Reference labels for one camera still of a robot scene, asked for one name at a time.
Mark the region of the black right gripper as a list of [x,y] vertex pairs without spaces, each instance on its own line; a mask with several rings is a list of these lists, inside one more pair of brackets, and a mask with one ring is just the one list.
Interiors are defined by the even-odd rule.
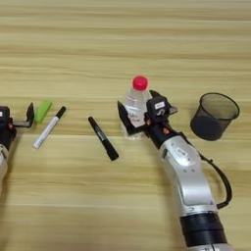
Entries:
[[[152,98],[161,96],[158,91],[149,90],[149,92]],[[128,135],[134,135],[143,132],[146,129],[146,135],[152,140],[157,149],[159,149],[166,140],[179,135],[179,132],[173,130],[168,125],[165,125],[163,123],[156,124],[152,120],[147,120],[146,125],[135,127],[128,117],[125,106],[120,101],[117,102],[117,105],[119,117],[121,119],[121,122],[125,126]]]

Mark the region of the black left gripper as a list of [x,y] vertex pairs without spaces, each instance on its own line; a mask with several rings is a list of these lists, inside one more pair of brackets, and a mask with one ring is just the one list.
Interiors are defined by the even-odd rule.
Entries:
[[0,126],[0,144],[4,145],[7,149],[10,149],[13,140],[16,138],[17,130],[15,127],[32,127],[34,120],[34,107],[33,103],[30,103],[26,111],[25,121],[14,121],[13,125]]

